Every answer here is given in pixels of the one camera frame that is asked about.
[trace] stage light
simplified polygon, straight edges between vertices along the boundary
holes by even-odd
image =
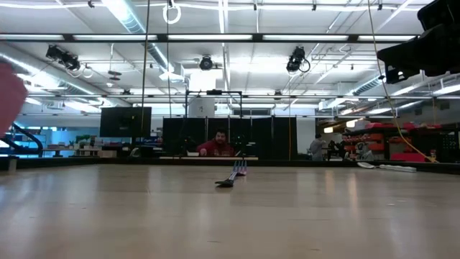
[[[66,50],[56,46],[50,45],[46,52],[46,57],[57,61],[59,64],[64,65],[69,71],[78,71],[80,69],[80,62],[78,62],[78,56],[72,55]]]
[[[214,64],[210,56],[204,56],[200,62],[200,69],[202,71],[209,71],[213,68]]]
[[[308,64],[308,69],[307,70],[302,70],[300,67],[303,65],[303,63]],[[295,47],[295,50],[293,51],[293,54],[289,57],[289,61],[287,62],[286,69],[288,73],[296,73],[297,71],[300,71],[302,73],[307,73],[311,68],[310,62],[305,59],[305,51],[303,47]]]

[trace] desk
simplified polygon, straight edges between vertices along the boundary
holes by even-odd
[[[237,160],[248,160],[248,161],[254,161],[254,160],[259,160],[259,158],[255,157],[247,157],[247,158],[241,158],[241,157],[160,157],[160,159],[183,159],[183,160],[230,160],[230,161],[237,161]]]
[[[77,153],[79,152],[98,152],[98,151],[101,151],[100,149],[96,149],[96,148],[92,148],[92,149],[84,149],[84,148],[78,148],[78,149],[70,149],[68,147],[63,147],[63,148],[43,148],[42,150],[42,153],[39,155],[40,157],[43,156],[43,153],[44,152],[47,152],[47,151],[54,151],[55,152],[55,155],[53,156],[54,158],[62,158],[63,156],[60,154],[61,151],[76,151]]]

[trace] black panel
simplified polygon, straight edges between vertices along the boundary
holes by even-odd
[[[167,153],[182,152],[181,140],[189,139],[187,149],[195,151],[197,145],[205,142],[205,119],[202,118],[164,118],[163,142]]]
[[[227,130],[227,135],[229,134],[229,118],[210,118],[208,119],[208,140],[212,140],[216,136],[217,129]]]
[[[259,159],[272,158],[272,118],[252,119],[252,141],[256,142]]]
[[[150,137],[152,107],[112,107],[101,110],[101,137]]]
[[[237,136],[246,142],[252,141],[251,119],[230,119],[230,140],[233,142]]]
[[[274,147],[273,159],[288,160],[289,147],[290,159],[297,158],[297,119],[296,118],[279,118],[273,120]]]

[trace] black frame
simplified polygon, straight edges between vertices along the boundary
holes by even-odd
[[[29,39],[24,39],[20,38],[21,35],[36,35],[37,37],[40,37],[41,35],[57,35],[57,36],[62,36],[62,39],[34,39],[33,37],[30,37]],[[0,42],[72,42],[72,43],[145,43],[145,39],[139,38],[139,39],[125,39],[125,40],[77,40],[76,37],[80,35],[85,35],[85,36],[91,36],[91,35],[97,35],[99,37],[103,37],[104,35],[106,36],[126,36],[126,35],[131,35],[131,34],[126,34],[126,33],[111,33],[111,34],[76,34],[76,33],[0,33]],[[225,43],[231,43],[231,42],[239,42],[239,43],[286,43],[286,42],[291,42],[291,43],[355,43],[355,44],[374,44],[373,40],[358,40],[359,36],[372,36],[372,34],[346,34],[346,33],[180,33],[180,34],[166,34],[166,33],[157,33],[157,34],[148,34],[149,36],[156,36],[156,40],[149,40],[149,42],[175,42],[175,43],[181,43],[181,42],[225,42]],[[227,39],[227,40],[202,40],[202,39],[191,39],[191,40],[171,40],[168,36],[181,36],[181,35],[251,35],[252,38],[250,40],[233,40],[233,39]],[[270,36],[270,35],[279,35],[279,36],[313,36],[313,37],[327,37],[330,36],[348,36],[347,39],[345,40],[265,40],[264,36]],[[377,38],[379,36],[414,36],[418,37],[420,35],[402,35],[402,34],[378,34],[375,35]],[[400,44],[407,42],[407,40],[376,40],[377,44]]]

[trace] man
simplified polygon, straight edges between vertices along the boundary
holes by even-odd
[[[315,140],[310,144],[310,151],[312,152],[313,161],[322,161],[323,160],[323,145],[326,144],[326,141],[321,139],[321,134],[315,135]]]
[[[212,140],[199,145],[196,151],[201,156],[233,156],[233,148],[227,144],[226,139],[226,130],[218,129],[216,136]]]

